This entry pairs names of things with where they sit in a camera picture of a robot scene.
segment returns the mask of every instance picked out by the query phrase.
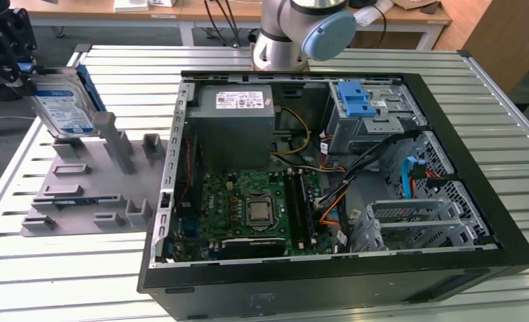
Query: sticker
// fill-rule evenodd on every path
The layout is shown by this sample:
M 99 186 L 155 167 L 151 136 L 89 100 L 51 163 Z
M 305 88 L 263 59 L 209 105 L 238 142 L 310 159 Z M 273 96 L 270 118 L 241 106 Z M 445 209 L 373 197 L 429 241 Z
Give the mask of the sticker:
M 75 201 L 71 200 L 62 200 L 62 201 L 54 201 L 55 205 L 75 205 Z
M 328 154 L 328 143 L 325 142 L 320 144 L 320 153 Z
M 372 101 L 372 106 L 386 107 L 386 101 Z
M 338 238 L 342 245 L 348 244 L 348 237 L 346 237 L 346 235 L 344 235 L 341 230 L 338 230 L 338 234 L 336 235 L 336 238 Z
M 362 212 L 361 212 L 360 210 L 354 209 L 354 210 L 352 211 L 352 213 L 350 213 L 350 217 L 349 217 L 349 218 L 350 218 L 352 220 L 358 220 L 361 214 L 362 214 Z
M 157 19 L 177 19 L 175 15 L 151 15 L 151 18 Z
M 94 131 L 94 126 L 73 91 L 38 91 L 35 97 L 56 128 L 67 133 Z
M 217 109 L 263 109 L 262 92 L 218 92 Z

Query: workbench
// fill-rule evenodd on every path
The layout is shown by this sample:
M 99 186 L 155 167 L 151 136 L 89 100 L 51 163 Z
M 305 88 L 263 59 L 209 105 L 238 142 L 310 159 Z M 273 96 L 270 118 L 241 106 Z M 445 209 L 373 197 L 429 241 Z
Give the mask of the workbench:
M 91 73 L 129 138 L 170 135 L 182 70 L 249 70 L 247 50 L 94 46 L 70 65 Z M 473 61 L 456 52 L 348 50 L 312 70 L 414 72 L 441 107 L 529 241 L 529 123 Z M 138 294 L 146 233 L 20 237 L 20 224 L 55 156 L 35 120 L 0 179 L 0 321 L 171 321 Z M 242 321 L 529 321 L 529 270 L 442 303 L 255 317 Z
M 40 0 L 12 0 L 14 7 L 28 10 L 32 25 L 86 26 L 86 27 L 175 27 L 181 31 L 183 46 L 194 46 L 193 29 L 211 28 L 203 0 L 178 0 L 174 7 L 150 6 L 149 11 L 113 11 L 114 0 L 59 0 L 54 5 Z M 230 1 L 239 28 L 259 28 L 261 4 Z M 230 28 L 221 9 L 210 3 L 210 11 L 218 28 Z M 420 32 L 422 37 L 418 50 L 430 50 L 437 42 L 444 26 L 452 18 L 442 9 L 433 15 L 394 6 L 386 12 L 388 32 Z M 381 32 L 384 20 L 369 26 L 357 25 L 357 30 Z

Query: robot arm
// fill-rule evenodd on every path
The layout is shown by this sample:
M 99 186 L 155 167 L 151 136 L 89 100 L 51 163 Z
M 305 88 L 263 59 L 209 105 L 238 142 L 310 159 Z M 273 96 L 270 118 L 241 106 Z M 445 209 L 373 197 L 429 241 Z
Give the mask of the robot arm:
M 329 60 L 354 37 L 348 0 L 266 0 L 253 52 L 259 70 L 302 70 L 306 58 Z
M 10 0 L 0 0 L 0 78 L 22 95 L 34 95 L 27 77 L 35 65 L 34 30 L 24 9 L 8 9 Z

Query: ram slot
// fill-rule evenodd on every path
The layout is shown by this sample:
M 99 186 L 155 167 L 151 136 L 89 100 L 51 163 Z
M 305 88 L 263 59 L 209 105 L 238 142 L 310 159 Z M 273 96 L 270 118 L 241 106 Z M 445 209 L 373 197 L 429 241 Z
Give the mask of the ram slot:
M 304 249 L 310 244 L 308 232 L 308 215 L 305 203 L 305 190 L 302 189 L 301 175 L 295 172 L 283 176 L 283 189 L 286 193 L 286 208 L 289 210 L 290 238 L 295 248 Z
M 308 195 L 308 187 L 304 174 L 300 174 L 300 191 L 302 191 L 302 202 L 304 202 L 304 209 L 305 209 L 305 221 L 304 225 L 308 227 L 308 240 L 314 245 L 314 219 L 312 217 L 312 200 L 310 196 Z

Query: blue drive bay latch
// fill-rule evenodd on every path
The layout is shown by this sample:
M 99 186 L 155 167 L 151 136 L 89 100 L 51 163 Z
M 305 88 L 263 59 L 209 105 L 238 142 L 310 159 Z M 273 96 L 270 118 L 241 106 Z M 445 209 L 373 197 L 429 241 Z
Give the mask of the blue drive bay latch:
M 338 92 L 348 116 L 373 117 L 377 115 L 377 111 L 370 105 L 370 93 L 360 82 L 340 82 Z

